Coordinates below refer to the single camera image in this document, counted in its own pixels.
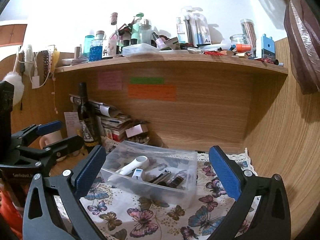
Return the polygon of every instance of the pink box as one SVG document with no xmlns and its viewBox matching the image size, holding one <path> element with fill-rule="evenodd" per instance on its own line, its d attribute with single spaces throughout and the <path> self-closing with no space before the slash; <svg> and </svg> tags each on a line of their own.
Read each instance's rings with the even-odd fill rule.
<svg viewBox="0 0 320 240">
<path fill-rule="evenodd" d="M 147 132 L 147 131 L 148 131 L 148 128 L 145 124 L 138 124 L 134 127 L 131 127 L 129 129 L 125 130 L 125 133 L 127 134 L 127 137 L 129 138 L 129 137 L 132 137 L 132 136 L 135 136 L 135 135 Z"/>
</svg>

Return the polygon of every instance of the mug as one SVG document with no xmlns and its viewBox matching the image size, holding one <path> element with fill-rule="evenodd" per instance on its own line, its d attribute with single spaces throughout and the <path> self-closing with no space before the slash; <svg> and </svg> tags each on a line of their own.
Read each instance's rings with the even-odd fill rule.
<svg viewBox="0 0 320 240">
<path fill-rule="evenodd" d="M 40 141 L 39 141 L 40 148 L 43 149 L 45 146 L 52 144 L 52 143 L 55 143 L 60 140 L 62 140 L 62 135 L 61 135 L 60 130 L 56 131 L 56 132 L 48 133 L 40 138 Z M 66 156 L 63 156 L 63 157 L 57 159 L 57 162 L 60 162 L 60 161 L 64 160 L 65 158 L 66 158 Z"/>
</svg>

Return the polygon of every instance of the white wall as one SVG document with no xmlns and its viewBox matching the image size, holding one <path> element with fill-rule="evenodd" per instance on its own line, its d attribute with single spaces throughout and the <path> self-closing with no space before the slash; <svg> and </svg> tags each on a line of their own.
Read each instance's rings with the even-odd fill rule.
<svg viewBox="0 0 320 240">
<path fill-rule="evenodd" d="M 241 33 L 242 18 L 255 22 L 258 37 L 263 33 L 274 40 L 286 37 L 281 19 L 273 23 L 259 0 L 11 0 L 0 21 L 28 19 L 25 43 L 31 43 L 34 50 L 55 44 L 60 51 L 73 52 L 89 32 L 109 33 L 109 16 L 114 11 L 118 12 L 118 26 L 143 12 L 160 34 L 175 37 L 175 17 L 188 5 L 204 10 L 212 41 L 229 41 L 231 35 Z M 274 8 L 284 15 L 285 4 Z"/>
</svg>

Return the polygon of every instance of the wooden shelf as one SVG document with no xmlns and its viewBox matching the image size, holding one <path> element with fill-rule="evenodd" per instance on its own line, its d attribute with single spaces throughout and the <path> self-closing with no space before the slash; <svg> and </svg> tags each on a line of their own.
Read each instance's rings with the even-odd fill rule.
<svg viewBox="0 0 320 240">
<path fill-rule="evenodd" d="M 210 55 L 195 55 L 195 54 L 181 54 L 181 55 L 140 55 L 133 57 L 117 57 L 113 59 L 100 60 L 95 62 L 88 62 L 84 64 L 74 65 L 74 66 L 61 66 L 57 67 L 55 72 L 67 72 L 73 70 L 84 70 L 97 68 L 99 69 L 103 66 L 117 66 L 119 64 L 134 64 L 135 66 L 145 66 L 148 67 L 149 62 L 161 63 L 163 67 L 172 67 L 172 62 L 174 62 L 174 67 L 198 67 L 201 62 L 201 66 L 208 68 L 215 68 L 219 70 L 227 70 L 233 72 L 245 72 L 245 73 L 269 73 L 269 74 L 282 74 L 288 75 L 288 69 L 285 67 L 262 63 L 254 60 L 236 58 L 236 57 L 217 57 Z"/>
</svg>

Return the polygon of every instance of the green sticky note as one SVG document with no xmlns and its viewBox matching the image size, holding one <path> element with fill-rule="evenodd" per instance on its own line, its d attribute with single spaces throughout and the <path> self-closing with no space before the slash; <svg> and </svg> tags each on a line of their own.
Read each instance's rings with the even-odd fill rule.
<svg viewBox="0 0 320 240">
<path fill-rule="evenodd" d="M 140 85 L 163 85 L 164 78 L 158 77 L 131 77 L 130 84 Z"/>
</svg>

